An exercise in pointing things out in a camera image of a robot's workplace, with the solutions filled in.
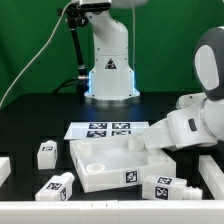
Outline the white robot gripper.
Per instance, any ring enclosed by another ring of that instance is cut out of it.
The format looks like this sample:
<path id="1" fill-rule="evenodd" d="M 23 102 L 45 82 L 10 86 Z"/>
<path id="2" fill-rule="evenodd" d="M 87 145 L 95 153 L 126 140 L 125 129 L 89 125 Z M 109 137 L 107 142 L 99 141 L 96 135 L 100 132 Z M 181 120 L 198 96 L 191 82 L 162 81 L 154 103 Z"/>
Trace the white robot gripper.
<path id="1" fill-rule="evenodd" d="M 196 144 L 200 115 L 198 112 L 173 111 L 143 132 L 147 149 L 176 151 Z"/>

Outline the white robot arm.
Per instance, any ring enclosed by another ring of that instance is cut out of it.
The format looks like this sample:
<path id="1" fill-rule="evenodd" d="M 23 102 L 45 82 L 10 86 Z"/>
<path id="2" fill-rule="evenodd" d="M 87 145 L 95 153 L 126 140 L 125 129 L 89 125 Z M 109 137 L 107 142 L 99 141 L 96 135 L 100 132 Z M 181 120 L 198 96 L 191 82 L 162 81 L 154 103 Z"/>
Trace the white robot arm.
<path id="1" fill-rule="evenodd" d="M 139 95 L 128 64 L 126 27 L 111 18 L 111 8 L 140 6 L 147 0 L 78 0 L 93 28 L 95 65 L 89 73 L 88 101 L 103 105 Z M 176 109 L 145 129 L 148 149 L 178 150 L 224 142 L 224 26 L 205 32 L 196 45 L 194 71 L 203 89 L 178 99 Z"/>

